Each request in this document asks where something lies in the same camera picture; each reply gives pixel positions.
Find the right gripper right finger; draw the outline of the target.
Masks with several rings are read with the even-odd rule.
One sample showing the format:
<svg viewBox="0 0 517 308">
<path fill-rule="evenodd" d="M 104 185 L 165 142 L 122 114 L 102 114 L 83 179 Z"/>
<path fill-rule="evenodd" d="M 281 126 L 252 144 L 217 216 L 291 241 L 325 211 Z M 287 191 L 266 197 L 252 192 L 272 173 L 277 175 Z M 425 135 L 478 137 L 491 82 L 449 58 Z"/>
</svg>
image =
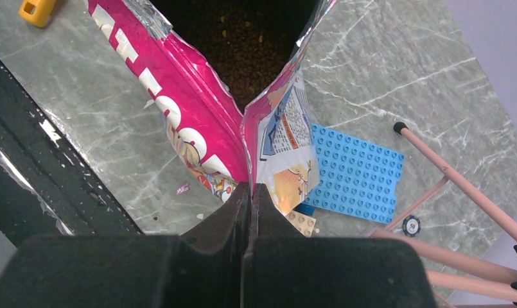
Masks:
<svg viewBox="0 0 517 308">
<path fill-rule="evenodd" d="M 242 307 L 435 307 L 421 259 L 407 243 L 304 237 L 253 188 L 241 273 Z"/>
</svg>

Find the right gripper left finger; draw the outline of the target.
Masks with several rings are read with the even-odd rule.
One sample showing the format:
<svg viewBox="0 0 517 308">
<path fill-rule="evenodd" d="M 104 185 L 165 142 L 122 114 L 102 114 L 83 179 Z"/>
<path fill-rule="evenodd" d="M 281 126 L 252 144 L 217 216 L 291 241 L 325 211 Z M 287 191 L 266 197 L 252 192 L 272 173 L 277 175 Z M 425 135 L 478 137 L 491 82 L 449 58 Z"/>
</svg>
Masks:
<svg viewBox="0 0 517 308">
<path fill-rule="evenodd" d="M 182 235 L 40 236 L 0 276 L 0 307 L 239 307 L 249 185 Z"/>
</svg>

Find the pet food bag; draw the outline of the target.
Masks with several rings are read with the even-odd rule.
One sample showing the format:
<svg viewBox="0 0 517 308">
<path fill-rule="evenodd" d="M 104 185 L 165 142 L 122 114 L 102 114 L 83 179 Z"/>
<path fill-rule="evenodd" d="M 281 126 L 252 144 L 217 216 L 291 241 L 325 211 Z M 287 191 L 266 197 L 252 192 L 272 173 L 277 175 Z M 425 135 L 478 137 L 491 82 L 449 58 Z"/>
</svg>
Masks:
<svg viewBox="0 0 517 308">
<path fill-rule="evenodd" d="M 235 87 L 178 35 L 150 1 L 86 1 L 97 27 L 163 113 L 166 134 L 190 172 L 226 201 L 240 182 L 265 184 L 289 213 L 319 184 L 301 62 L 333 1 L 290 4 L 297 34 L 279 74 L 244 110 Z"/>
</svg>

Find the yellow plastic scoop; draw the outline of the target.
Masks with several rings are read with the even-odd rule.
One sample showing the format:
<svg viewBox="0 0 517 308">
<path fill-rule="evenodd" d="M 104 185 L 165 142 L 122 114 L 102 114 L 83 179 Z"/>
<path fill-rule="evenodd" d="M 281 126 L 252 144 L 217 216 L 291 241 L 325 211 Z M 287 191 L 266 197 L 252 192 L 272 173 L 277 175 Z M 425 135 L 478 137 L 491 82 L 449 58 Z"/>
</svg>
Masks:
<svg viewBox="0 0 517 308">
<path fill-rule="evenodd" d="M 49 21 L 57 0 L 23 0 L 19 16 L 29 24 L 43 28 Z"/>
</svg>

